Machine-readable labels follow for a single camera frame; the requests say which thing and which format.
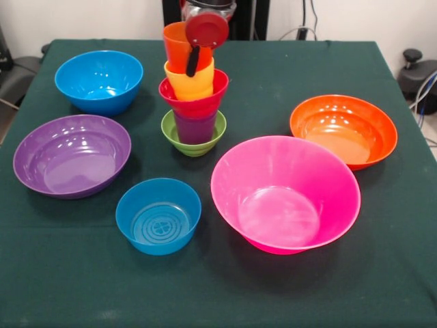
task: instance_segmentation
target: purple cup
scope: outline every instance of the purple cup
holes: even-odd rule
[[[176,113],[176,111],[173,111],[173,114],[175,116],[179,141],[182,144],[198,145],[211,141],[214,125],[216,124],[217,111],[206,118],[185,118]]]

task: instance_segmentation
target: white wall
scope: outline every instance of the white wall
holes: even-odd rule
[[[403,66],[402,52],[418,48],[437,59],[436,0],[313,0],[319,40],[373,40],[391,71]],[[307,0],[307,25],[314,23]],[[267,37],[279,39],[302,24],[301,0],[271,0]],[[296,33],[287,38],[293,39]]]
[[[41,56],[55,38],[160,39],[161,0],[0,0],[13,57]]]
[[[392,72],[402,51],[437,59],[437,0],[314,0],[319,40],[375,40]],[[271,0],[268,39],[302,22],[301,0]],[[307,24],[314,20],[307,0]],[[0,24],[14,57],[40,55],[55,38],[160,39],[161,0],[0,0]]]

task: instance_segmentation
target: stacked cups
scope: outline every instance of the stacked cups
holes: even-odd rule
[[[229,78],[214,68],[211,48],[194,49],[188,43],[185,22],[167,25],[163,38],[167,78],[159,85],[159,92],[172,108],[179,142],[186,145],[208,143],[215,137],[216,117]],[[195,65],[192,77],[187,75],[188,63]]]

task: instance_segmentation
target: yellow cup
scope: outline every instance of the yellow cup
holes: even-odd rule
[[[191,101],[206,98],[212,95],[214,79],[214,58],[211,64],[203,70],[198,70],[193,77],[186,74],[173,73],[168,69],[169,62],[164,65],[165,74],[175,92],[176,98],[182,101]]]

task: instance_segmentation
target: bowl rim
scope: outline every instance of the bowl rim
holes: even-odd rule
[[[164,129],[164,121],[173,114],[173,109],[170,109],[168,112],[166,112],[166,114],[164,115],[163,119],[161,120],[161,131],[163,132],[163,135],[167,138],[168,141],[170,141],[171,144],[173,145],[178,145],[178,146],[183,146],[184,148],[202,148],[202,147],[207,147],[207,146],[211,146],[213,143],[217,142],[218,140],[221,139],[221,137],[225,134],[226,128],[227,128],[227,121],[226,121],[226,117],[225,115],[221,112],[221,111],[217,111],[217,116],[220,116],[221,118],[223,118],[223,121],[225,123],[224,127],[223,127],[223,131],[221,131],[217,137],[215,137],[214,139],[208,141],[208,142],[204,142],[204,143],[197,143],[195,145],[192,144],[188,144],[188,143],[182,143],[182,142],[178,142],[174,139],[172,139],[168,134],[166,134],[165,129]]]
[[[386,153],[382,154],[377,159],[374,159],[372,161],[365,161],[365,162],[362,162],[362,163],[346,163],[347,166],[356,169],[356,167],[361,167],[362,165],[365,165],[363,168],[366,168],[366,167],[372,166],[372,165],[374,165],[376,163],[379,163],[380,161],[385,160],[387,157],[389,157],[395,151],[399,136],[398,136],[398,133],[397,133],[396,125],[393,122],[393,120],[390,118],[390,116],[388,116],[387,113],[385,113],[381,108],[379,108],[378,106],[372,104],[371,102],[368,102],[368,101],[366,101],[364,99],[361,99],[361,98],[358,98],[358,97],[347,96],[345,94],[320,94],[318,96],[314,96],[314,97],[305,99],[304,101],[300,102],[297,106],[295,106],[293,108],[292,114],[290,115],[290,119],[289,119],[289,126],[290,126],[290,130],[291,130],[293,136],[295,136],[295,131],[293,131],[292,121],[293,121],[294,115],[297,115],[296,114],[296,112],[297,112],[296,110],[298,108],[300,108],[301,106],[303,106],[304,104],[309,103],[312,100],[316,100],[316,99],[327,97],[327,96],[335,97],[335,98],[346,98],[346,99],[350,99],[350,100],[355,100],[355,101],[359,101],[361,103],[364,103],[367,106],[373,107],[379,114],[384,116],[388,120],[388,122],[390,122],[390,124],[389,124],[390,129],[393,130],[394,135],[395,135],[395,142],[393,142],[393,145],[391,145],[389,151],[387,151]]]
[[[161,91],[161,89],[162,89],[164,83],[168,83],[168,85],[169,85],[171,88],[173,88],[173,87],[171,86],[171,84],[170,84],[170,80],[169,80],[168,77],[165,77],[165,78],[164,78],[164,79],[159,83],[159,86],[158,86],[158,92],[159,92],[159,95],[160,95],[161,98],[164,99],[165,101],[171,101],[173,104],[182,104],[182,103],[193,103],[193,104],[197,104],[197,103],[200,103],[200,102],[204,102],[205,100],[209,100],[209,99],[215,97],[217,94],[220,94],[221,92],[223,92],[223,90],[226,90],[226,89],[228,88],[228,86],[229,86],[230,78],[229,78],[229,76],[226,74],[226,72],[224,72],[224,71],[222,71],[222,70],[219,70],[218,68],[215,68],[215,69],[214,69],[214,76],[215,76],[215,74],[216,74],[217,72],[218,72],[219,74],[223,74],[223,76],[226,78],[226,83],[224,84],[224,86],[223,86],[221,89],[217,90],[216,92],[213,92],[212,95],[209,96],[209,97],[201,98],[201,99],[197,99],[197,100],[189,100],[189,101],[178,100],[178,99],[171,99],[171,98],[169,98],[169,97],[166,97],[166,96],[162,93],[162,91]]]
[[[78,97],[76,97],[76,96],[73,96],[73,95],[67,93],[67,92],[66,92],[62,87],[59,86],[59,84],[58,84],[58,76],[59,76],[59,73],[61,72],[62,69],[64,69],[68,64],[70,64],[71,62],[73,62],[74,60],[76,60],[76,59],[78,59],[78,58],[80,58],[80,57],[87,57],[88,55],[92,55],[92,54],[95,54],[95,53],[118,53],[118,54],[121,54],[121,55],[124,55],[124,56],[130,57],[131,59],[133,59],[135,62],[138,63],[138,65],[139,65],[139,67],[140,67],[140,69],[141,69],[141,74],[140,74],[140,76],[139,76],[139,78],[138,78],[138,81],[136,81],[135,83],[133,83],[131,87],[129,87],[127,90],[124,90],[121,94],[117,94],[117,95],[112,96],[112,97],[110,97],[110,98],[104,98],[104,99],[84,99],[84,98],[78,98]],[[141,81],[142,81],[142,79],[143,79],[143,76],[144,76],[144,67],[143,67],[143,65],[141,64],[141,62],[140,62],[136,57],[134,57],[134,56],[132,56],[132,55],[130,55],[130,54],[128,54],[128,53],[125,53],[125,52],[123,52],[123,51],[116,51],[116,50],[95,50],[95,51],[88,51],[88,52],[86,52],[86,53],[81,53],[81,54],[79,54],[79,55],[76,55],[76,56],[74,56],[74,57],[71,57],[70,59],[68,59],[67,61],[65,61],[62,65],[60,65],[60,67],[56,70],[56,73],[55,73],[55,85],[56,85],[56,88],[57,88],[57,89],[58,89],[62,94],[64,94],[64,95],[67,96],[67,97],[70,97],[70,98],[73,98],[73,99],[76,99],[76,100],[102,101],[102,100],[114,99],[114,98],[117,98],[117,97],[123,96],[124,94],[128,93],[129,91],[135,89],[135,88],[136,88],[136,87],[141,83]]]
[[[118,222],[119,205],[120,205],[120,203],[123,200],[125,200],[128,197],[128,194],[132,190],[138,188],[140,185],[147,185],[147,184],[151,183],[152,181],[164,181],[164,180],[169,181],[169,182],[171,181],[173,183],[176,182],[178,184],[184,185],[185,187],[188,187],[193,192],[193,195],[194,195],[193,199],[196,201],[196,205],[198,205],[198,207],[199,207],[199,214],[195,218],[195,223],[193,224],[193,226],[183,236],[179,236],[176,239],[173,239],[172,241],[169,241],[169,242],[166,242],[166,243],[162,243],[162,244],[143,244],[143,243],[140,243],[139,241],[136,241],[135,239],[130,238],[129,236],[127,236],[126,233],[120,228],[119,222]],[[202,214],[202,202],[200,200],[199,194],[196,192],[196,190],[194,188],[192,188],[188,183],[186,183],[186,182],[184,182],[182,180],[178,180],[178,179],[175,179],[175,178],[167,178],[167,177],[157,177],[157,178],[151,178],[151,179],[147,179],[147,180],[143,180],[141,182],[138,182],[137,184],[131,186],[131,188],[129,188],[123,194],[123,196],[119,199],[119,201],[117,203],[117,207],[115,208],[115,222],[117,224],[118,230],[123,234],[123,236],[126,237],[126,239],[128,239],[128,241],[133,242],[133,243],[137,243],[137,244],[140,244],[140,245],[146,245],[147,247],[162,247],[163,245],[170,245],[170,244],[180,240],[181,238],[184,238],[185,236],[188,236],[191,232],[193,232],[196,229],[196,227],[199,224],[199,222],[200,222],[201,214]]]
[[[20,151],[20,149],[21,149],[21,147],[23,146],[23,144],[27,141],[27,139],[30,137],[31,134],[33,134],[33,133],[35,133],[36,131],[38,131],[38,130],[44,128],[45,126],[48,126],[49,124],[52,124],[52,123],[54,123],[54,122],[59,122],[59,121],[63,121],[63,120],[71,119],[71,118],[76,118],[76,117],[80,117],[80,118],[89,118],[89,117],[99,118],[99,119],[105,120],[105,121],[107,121],[107,122],[114,123],[114,125],[120,127],[120,130],[123,131],[123,133],[125,134],[125,136],[127,136],[128,141],[129,141],[129,143],[128,143],[128,151],[127,151],[126,156],[124,157],[123,162],[122,162],[122,164],[120,165],[120,167],[117,169],[117,171],[114,172],[114,174],[112,174],[112,175],[111,175],[109,178],[107,178],[105,181],[98,182],[98,183],[92,185],[91,187],[87,187],[87,188],[84,188],[84,189],[78,189],[78,190],[76,190],[76,191],[71,191],[71,192],[68,192],[68,193],[54,193],[54,192],[52,192],[52,191],[43,191],[43,190],[41,190],[41,189],[39,189],[39,188],[35,188],[35,187],[30,186],[29,184],[27,184],[27,183],[26,183],[26,182],[25,182],[25,181],[20,177],[20,175],[17,173],[17,168],[16,168],[16,166],[17,166],[17,162],[18,162],[18,161],[16,160],[16,157],[18,156],[18,152]],[[92,190],[92,189],[94,189],[94,188],[96,188],[96,187],[98,187],[98,186],[100,186],[100,185],[103,185],[104,183],[110,181],[112,178],[116,177],[116,176],[121,172],[121,170],[123,169],[123,167],[125,166],[125,164],[127,163],[131,151],[132,151],[132,140],[131,140],[131,138],[130,138],[129,132],[128,132],[128,131],[124,128],[124,126],[122,126],[119,122],[116,122],[115,120],[112,120],[111,118],[106,118],[106,117],[104,117],[104,116],[100,116],[100,115],[92,115],[92,114],[69,115],[69,116],[63,116],[63,117],[60,117],[60,118],[56,118],[56,119],[54,119],[54,120],[48,121],[48,122],[46,122],[46,123],[44,123],[44,124],[41,124],[41,125],[39,125],[38,127],[36,127],[35,129],[33,129],[30,133],[28,133],[28,134],[27,134],[27,135],[26,135],[26,136],[21,140],[21,142],[19,143],[19,145],[18,145],[18,146],[16,147],[16,149],[15,149],[14,157],[13,157],[13,159],[12,159],[12,167],[14,168],[15,176],[16,176],[16,177],[18,178],[18,180],[19,180],[23,185],[25,185],[27,188],[29,188],[29,189],[31,189],[31,190],[33,190],[33,191],[36,191],[36,192],[38,192],[38,193],[41,193],[41,194],[43,194],[43,195],[47,195],[47,196],[52,196],[52,197],[68,197],[68,196],[77,195],[77,194],[80,194],[80,193],[85,193],[85,192],[87,192],[87,191],[90,191],[90,190]]]
[[[344,168],[345,174],[347,174],[348,177],[351,178],[353,183],[354,183],[357,204],[356,204],[356,210],[355,210],[355,213],[353,215],[353,218],[352,218],[351,222],[349,222],[349,224],[339,234],[337,234],[336,236],[332,237],[331,239],[328,239],[327,241],[324,241],[324,242],[318,243],[318,244],[314,244],[314,245],[298,246],[298,247],[284,247],[284,246],[273,245],[273,244],[270,244],[270,243],[265,243],[263,241],[257,240],[256,238],[252,238],[251,236],[247,236],[241,229],[237,228],[234,224],[231,224],[226,219],[226,216],[224,215],[223,209],[219,208],[219,206],[217,206],[217,202],[216,202],[217,194],[216,194],[216,191],[214,190],[214,185],[215,185],[215,180],[216,180],[215,176],[217,175],[218,164],[223,160],[223,158],[226,155],[228,155],[228,153],[235,152],[238,148],[242,147],[242,145],[257,142],[260,139],[288,139],[288,140],[291,140],[291,142],[300,142],[300,143],[307,144],[308,146],[311,146],[313,148],[318,148],[319,150],[325,152],[328,156],[333,157],[338,162],[338,164],[340,164],[340,166],[342,166]],[[221,217],[227,222],[227,224],[229,224],[241,236],[243,236],[243,237],[245,237],[247,239],[250,239],[251,241],[255,241],[258,244],[267,246],[267,247],[271,247],[271,248],[275,248],[275,249],[283,249],[283,250],[288,250],[288,251],[306,251],[308,249],[318,248],[318,247],[325,246],[327,244],[330,244],[330,243],[336,241],[337,239],[341,238],[344,234],[346,234],[346,232],[348,232],[349,229],[355,224],[355,221],[357,220],[358,215],[360,213],[360,209],[361,209],[361,191],[360,191],[360,186],[359,186],[358,181],[357,181],[355,175],[353,174],[352,170],[336,154],[334,154],[330,150],[327,150],[326,148],[324,148],[324,147],[320,146],[319,144],[314,143],[312,141],[308,141],[306,139],[292,137],[292,136],[288,136],[288,135],[264,135],[264,136],[261,136],[261,137],[255,137],[255,138],[252,138],[252,139],[245,140],[245,141],[243,141],[241,143],[238,143],[237,145],[235,145],[234,147],[229,149],[216,162],[216,165],[215,165],[215,167],[214,167],[214,169],[212,171],[212,175],[211,175],[210,190],[211,190],[211,195],[212,195],[212,200],[214,202],[214,205],[216,206],[217,211],[220,213]]]

